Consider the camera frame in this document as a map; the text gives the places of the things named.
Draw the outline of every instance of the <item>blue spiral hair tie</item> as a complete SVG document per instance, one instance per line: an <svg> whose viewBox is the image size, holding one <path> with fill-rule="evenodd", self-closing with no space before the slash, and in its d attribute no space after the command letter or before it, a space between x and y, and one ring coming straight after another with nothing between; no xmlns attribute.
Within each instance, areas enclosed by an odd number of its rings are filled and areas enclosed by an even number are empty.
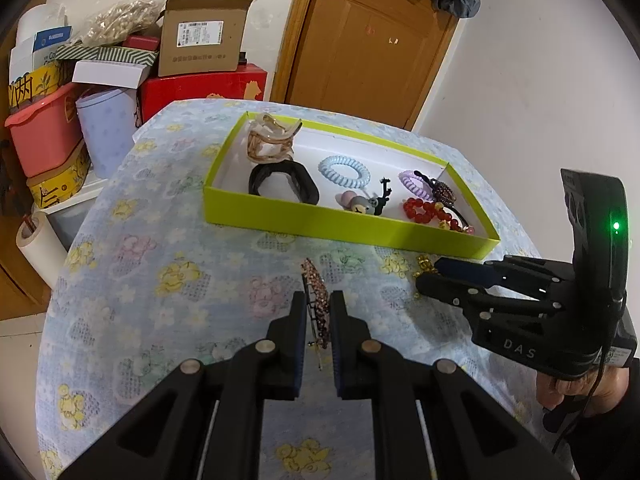
<svg viewBox="0 0 640 480"><path fill-rule="evenodd" d="M339 164L340 166L349 166L350 168L358 172L358 178L349 178L348 176L341 175L332 168L332 166ZM364 164L358 162L355 158L343 155L328 156L320 164L318 164L318 171L338 186L352 187L355 189L365 187L371 180L371 174Z"/></svg>

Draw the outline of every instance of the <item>black sleeve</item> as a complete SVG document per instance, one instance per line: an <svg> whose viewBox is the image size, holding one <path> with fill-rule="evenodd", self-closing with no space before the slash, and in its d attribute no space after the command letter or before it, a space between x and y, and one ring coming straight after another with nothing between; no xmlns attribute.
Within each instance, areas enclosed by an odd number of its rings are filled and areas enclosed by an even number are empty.
<svg viewBox="0 0 640 480"><path fill-rule="evenodd" d="M629 370L625 396L613 410L584 418L567 437L580 480L640 478L640 362Z"/></svg>

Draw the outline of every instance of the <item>tile floor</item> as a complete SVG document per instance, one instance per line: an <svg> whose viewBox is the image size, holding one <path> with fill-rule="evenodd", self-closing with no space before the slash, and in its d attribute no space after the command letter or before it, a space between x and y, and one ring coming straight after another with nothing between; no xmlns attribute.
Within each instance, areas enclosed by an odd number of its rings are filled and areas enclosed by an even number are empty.
<svg viewBox="0 0 640 480"><path fill-rule="evenodd" d="M36 436L36 370L45 314L0 321L0 427L36 478L44 480Z"/></svg>

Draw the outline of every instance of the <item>chevron patterned box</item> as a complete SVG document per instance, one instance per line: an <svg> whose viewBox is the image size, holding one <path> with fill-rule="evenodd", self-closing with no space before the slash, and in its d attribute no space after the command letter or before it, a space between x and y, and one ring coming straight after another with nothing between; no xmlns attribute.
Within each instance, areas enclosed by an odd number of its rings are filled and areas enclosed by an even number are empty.
<svg viewBox="0 0 640 480"><path fill-rule="evenodd" d="M126 46L63 45L56 50L56 59L118 61L152 66L157 52L128 48Z"/></svg>

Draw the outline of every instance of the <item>blue tablecloth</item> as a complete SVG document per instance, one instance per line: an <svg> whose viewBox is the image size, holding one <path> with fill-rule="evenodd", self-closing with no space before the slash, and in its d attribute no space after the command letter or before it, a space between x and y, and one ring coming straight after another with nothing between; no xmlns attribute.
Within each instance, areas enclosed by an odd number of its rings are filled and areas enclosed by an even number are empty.
<svg viewBox="0 0 640 480"><path fill-rule="evenodd" d="M98 197L53 292L38 360L41 456L55 479L183 359L205 364L262 338L301 288L300 263L341 289L372 336L406 357L461 365L542 438L534 373L470 342L458 309L416 297L416 253L207 224L202 183L246 110L373 134L448 160L496 226L504 254L537 256L529 237L455 149L354 117L262 102L175 102L142 126L140 140ZM302 398L268 402L260 478L374 477L370 409L335 396L330 354L308 350Z"/></svg>

